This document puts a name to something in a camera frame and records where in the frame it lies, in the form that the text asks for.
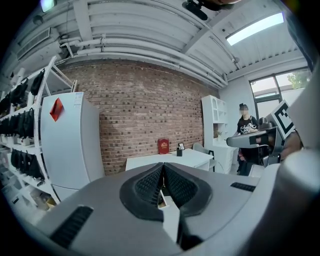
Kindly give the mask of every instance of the ceiling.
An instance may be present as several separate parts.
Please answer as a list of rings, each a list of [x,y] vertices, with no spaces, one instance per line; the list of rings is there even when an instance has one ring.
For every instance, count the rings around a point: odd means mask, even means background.
[[[278,60],[279,56],[282,61],[302,58],[288,33],[286,23],[263,30],[233,46],[226,41],[228,35],[242,27],[279,13],[281,9],[272,0],[242,0],[232,10],[219,12],[204,8],[208,15],[205,22],[182,8],[183,2],[184,0],[58,0],[57,5],[46,13],[40,8],[35,10],[18,31],[8,49],[5,62],[2,63],[2,78],[8,78],[14,69],[17,72],[18,67],[27,63],[30,54],[17,60],[17,52],[47,28],[57,29],[60,37],[80,37],[81,41],[101,37],[122,39],[120,46],[125,47],[125,51],[122,48],[118,52],[104,53],[104,58],[120,57],[159,64],[181,70],[216,88],[226,86],[228,77],[244,68],[248,70],[248,67],[267,60],[272,63],[271,60]],[[43,24],[35,25],[32,22],[35,15],[42,16]],[[150,47],[131,45],[126,39],[153,44]],[[100,46],[85,46],[84,49]],[[55,48],[37,55],[43,48],[43,44],[36,46],[33,56],[41,55],[44,62],[48,61],[44,57],[46,53],[50,57],[55,51],[56,54],[61,51],[56,44]],[[137,53],[137,49],[147,49],[147,52]],[[74,54],[73,61],[80,60],[77,58],[78,48],[73,46],[71,50]],[[159,54],[167,55],[170,59],[159,57]],[[27,64],[28,70],[33,71],[30,67],[36,67],[39,63],[39,60],[33,58]]]

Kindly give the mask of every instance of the brick wall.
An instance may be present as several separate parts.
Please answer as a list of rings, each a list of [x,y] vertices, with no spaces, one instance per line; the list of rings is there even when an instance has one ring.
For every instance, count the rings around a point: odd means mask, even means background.
[[[126,159],[203,143],[201,98],[218,96],[195,78],[135,61],[97,60],[59,67],[100,109],[100,145],[106,175],[125,170]]]

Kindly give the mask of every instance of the chair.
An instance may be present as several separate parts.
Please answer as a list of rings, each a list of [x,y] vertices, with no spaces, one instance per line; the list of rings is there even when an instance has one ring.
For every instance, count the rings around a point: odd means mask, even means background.
[[[205,149],[200,143],[194,143],[193,144],[193,147],[192,147],[193,150],[195,151],[199,151],[201,153],[204,153],[204,154],[208,154],[208,155],[212,155],[212,159],[210,159],[209,161],[209,169],[213,168],[213,172],[215,172],[215,165],[217,163],[217,161],[215,160],[215,153],[212,151],[212,150],[207,150]]]

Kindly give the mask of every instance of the air vent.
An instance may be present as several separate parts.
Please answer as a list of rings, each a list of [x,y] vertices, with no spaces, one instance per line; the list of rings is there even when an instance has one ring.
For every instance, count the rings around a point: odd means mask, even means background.
[[[245,191],[250,191],[253,192],[256,188],[256,186],[251,186],[251,185],[247,185],[247,184],[243,184],[243,183],[238,183],[238,182],[234,182],[230,185],[231,187],[234,187],[236,189],[240,189],[240,190],[245,190]]]
[[[92,212],[93,209],[90,207],[79,206],[50,238],[58,245],[68,248]]]
[[[44,40],[50,37],[50,27],[41,33],[37,34],[34,38],[32,38],[29,42],[27,42],[21,50],[18,51],[17,58],[20,60],[27,52],[29,52],[32,48],[43,42]]]

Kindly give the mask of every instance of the white table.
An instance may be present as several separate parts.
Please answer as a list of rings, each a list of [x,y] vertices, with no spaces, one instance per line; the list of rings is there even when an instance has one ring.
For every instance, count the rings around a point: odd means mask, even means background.
[[[176,163],[184,166],[209,171],[209,161],[213,156],[199,151],[187,148],[183,150],[182,156],[177,156],[177,152],[169,154],[154,154],[140,157],[132,157],[126,160],[125,170],[130,170],[140,166],[146,166],[156,163]]]

